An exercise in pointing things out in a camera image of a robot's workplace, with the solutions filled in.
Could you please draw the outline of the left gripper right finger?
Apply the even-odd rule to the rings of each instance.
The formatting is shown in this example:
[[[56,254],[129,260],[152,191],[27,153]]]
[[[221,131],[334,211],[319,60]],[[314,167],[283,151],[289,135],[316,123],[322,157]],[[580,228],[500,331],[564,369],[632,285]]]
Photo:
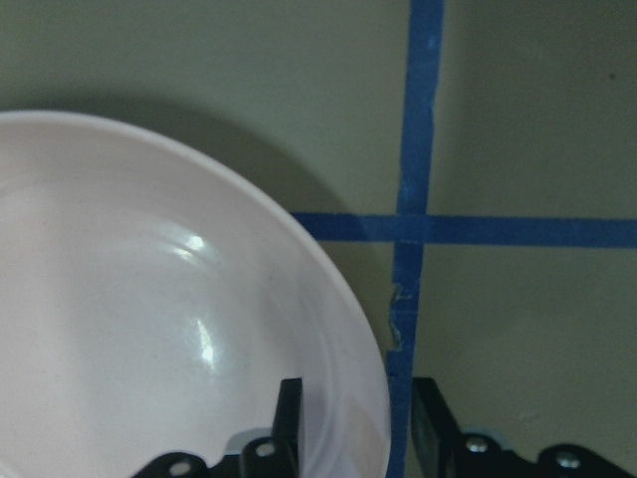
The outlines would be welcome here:
[[[436,381],[412,379],[411,433],[424,477],[456,477],[456,451],[461,435]]]

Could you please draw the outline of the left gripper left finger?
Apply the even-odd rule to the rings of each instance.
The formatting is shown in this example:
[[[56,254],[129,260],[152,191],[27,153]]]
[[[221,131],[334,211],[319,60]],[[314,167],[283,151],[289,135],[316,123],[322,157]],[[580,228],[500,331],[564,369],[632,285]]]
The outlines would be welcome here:
[[[285,378],[280,383],[272,436],[283,441],[290,450],[295,476],[301,476],[299,458],[300,429],[303,418],[303,379]]]

